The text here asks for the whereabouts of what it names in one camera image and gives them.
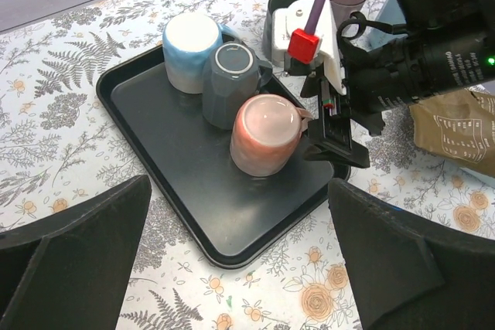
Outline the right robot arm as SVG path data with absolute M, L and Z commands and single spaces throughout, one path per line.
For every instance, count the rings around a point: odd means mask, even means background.
M 384 111 L 494 78 L 494 0 L 397 1 L 402 24 L 371 21 L 360 12 L 346 20 L 359 33 L 373 28 L 392 35 L 379 48 L 358 48 L 337 30 L 344 95 L 321 73 L 306 79 L 302 92 L 319 99 L 319 116 L 306 132 L 306 160 L 367 168 L 369 152 L 352 139 L 352 122 L 378 136 Z

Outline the grey-blue faceted mug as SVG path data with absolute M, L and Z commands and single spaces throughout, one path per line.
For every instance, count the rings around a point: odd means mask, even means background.
M 254 50 L 236 42 L 216 48 L 203 69 L 204 118 L 222 130 L 230 130 L 246 100 L 258 94 L 272 77 L 272 65 Z

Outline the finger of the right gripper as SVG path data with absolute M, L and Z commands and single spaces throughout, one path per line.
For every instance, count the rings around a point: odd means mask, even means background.
M 308 122 L 307 137 L 310 145 L 304 151 L 307 161 L 328 161 L 355 168 L 369 168 L 369 151 L 352 139 L 350 119 L 320 114 Z

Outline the pink mug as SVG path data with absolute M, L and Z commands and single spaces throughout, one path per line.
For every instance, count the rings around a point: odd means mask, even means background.
M 244 173 L 267 177 L 279 172 L 294 153 L 313 115 L 276 94 L 247 100 L 234 122 L 230 156 Z

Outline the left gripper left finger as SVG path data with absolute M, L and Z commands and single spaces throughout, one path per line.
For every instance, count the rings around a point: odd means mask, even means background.
M 3 329 L 114 329 L 152 187 L 135 176 L 1 234 Z

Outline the blue mug white base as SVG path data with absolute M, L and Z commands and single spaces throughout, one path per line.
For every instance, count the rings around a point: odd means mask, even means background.
M 201 12 L 171 18 L 162 32 L 162 51 L 169 82 L 185 94 L 203 92 L 203 68 L 209 55 L 229 40 L 238 39 L 230 27 Z

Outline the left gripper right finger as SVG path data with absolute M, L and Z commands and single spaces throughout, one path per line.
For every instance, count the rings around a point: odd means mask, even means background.
M 365 329 L 492 329 L 494 241 L 434 223 L 341 179 L 329 210 Z

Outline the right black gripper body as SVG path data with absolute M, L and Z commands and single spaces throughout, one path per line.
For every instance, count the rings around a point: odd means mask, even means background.
M 383 46 L 366 51 L 351 43 L 365 29 L 387 34 L 406 34 Z M 380 135 L 384 129 L 381 113 L 396 107 L 417 103 L 429 93 L 426 72 L 425 44 L 419 35 L 405 25 L 390 25 L 366 19 L 353 12 L 336 32 L 343 57 L 346 94 L 338 94 L 323 76 L 323 67 L 308 77 L 301 96 L 319 100 L 318 128 L 322 137 L 349 137 L 350 122 L 356 121 L 370 134 Z

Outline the dark grey mug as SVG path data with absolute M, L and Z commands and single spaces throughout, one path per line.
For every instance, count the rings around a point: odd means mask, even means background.
M 297 0 L 268 0 L 265 23 L 262 36 L 262 51 L 267 60 L 274 62 L 271 57 L 271 33 L 272 33 L 272 15 L 277 9 L 286 9 Z

